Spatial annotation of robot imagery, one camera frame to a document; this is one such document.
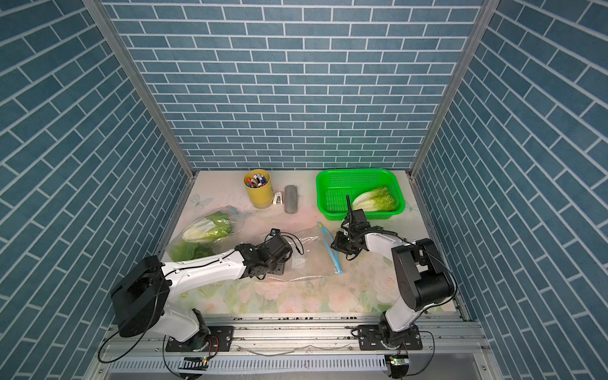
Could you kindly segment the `clear zipper bag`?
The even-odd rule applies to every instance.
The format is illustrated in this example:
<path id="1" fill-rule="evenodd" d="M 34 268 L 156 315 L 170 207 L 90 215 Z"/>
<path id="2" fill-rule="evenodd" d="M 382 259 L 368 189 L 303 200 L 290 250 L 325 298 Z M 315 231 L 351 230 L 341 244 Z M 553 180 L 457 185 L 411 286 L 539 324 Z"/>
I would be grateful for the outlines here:
<path id="1" fill-rule="evenodd" d="M 191 261 L 224 253 L 240 242 L 250 213 L 222 207 L 188 224 L 166 247 L 172 261 Z"/>
<path id="2" fill-rule="evenodd" d="M 309 228 L 288 227 L 281 234 L 288 241 L 293 253 L 290 259 L 266 280 L 280 283 L 319 280 L 341 274 L 334 263 L 320 226 Z"/>

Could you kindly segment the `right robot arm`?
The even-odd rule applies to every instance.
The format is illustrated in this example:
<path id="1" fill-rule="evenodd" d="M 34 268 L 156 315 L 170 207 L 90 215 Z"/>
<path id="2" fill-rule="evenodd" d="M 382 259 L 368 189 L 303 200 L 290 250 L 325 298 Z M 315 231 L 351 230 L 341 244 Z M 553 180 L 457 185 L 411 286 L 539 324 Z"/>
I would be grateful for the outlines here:
<path id="1" fill-rule="evenodd" d="M 415 321 L 426 311 L 450 302 L 458 286 L 435 243 L 410 242 L 394 231 L 372 226 L 364 210 L 350 210 L 330 246 L 348 261 L 363 251 L 378 253 L 394 264 L 399 298 L 378 324 L 381 342 L 389 348 L 405 344 Z"/>

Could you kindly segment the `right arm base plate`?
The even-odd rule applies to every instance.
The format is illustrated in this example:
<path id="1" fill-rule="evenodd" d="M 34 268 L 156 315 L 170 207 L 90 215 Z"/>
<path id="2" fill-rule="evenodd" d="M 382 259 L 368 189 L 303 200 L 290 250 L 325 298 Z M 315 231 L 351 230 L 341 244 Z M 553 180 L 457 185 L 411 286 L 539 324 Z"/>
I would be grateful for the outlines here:
<path id="1" fill-rule="evenodd" d="M 421 334 L 417 326 L 394 332 L 387 323 L 359 325 L 351 329 L 351 335 L 358 341 L 361 351 L 413 350 L 423 349 Z"/>

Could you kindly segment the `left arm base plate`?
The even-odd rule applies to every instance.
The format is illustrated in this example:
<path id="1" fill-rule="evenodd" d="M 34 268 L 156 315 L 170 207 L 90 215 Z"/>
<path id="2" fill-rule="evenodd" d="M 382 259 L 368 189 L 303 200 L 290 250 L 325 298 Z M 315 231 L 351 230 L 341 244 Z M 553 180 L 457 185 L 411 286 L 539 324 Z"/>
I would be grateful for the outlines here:
<path id="1" fill-rule="evenodd" d="M 199 332 L 186 342 L 170 337 L 166 343 L 167 352 L 228 352 L 234 337 L 234 326 L 210 326 L 207 332 Z"/>

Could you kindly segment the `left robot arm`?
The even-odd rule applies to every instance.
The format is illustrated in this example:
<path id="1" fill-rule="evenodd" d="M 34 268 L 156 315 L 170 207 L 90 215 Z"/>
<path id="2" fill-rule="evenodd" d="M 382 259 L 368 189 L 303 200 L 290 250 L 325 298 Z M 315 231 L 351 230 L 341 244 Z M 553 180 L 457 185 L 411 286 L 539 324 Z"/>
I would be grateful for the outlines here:
<path id="1" fill-rule="evenodd" d="M 147 256 L 110 291 L 118 334 L 136 337 L 151 330 L 186 342 L 209 333 L 199 310 L 175 305 L 179 295 L 228 280 L 282 273 L 303 246 L 294 234 L 272 229 L 257 245 L 242 243 L 232 250 L 191 261 L 160 261 Z"/>

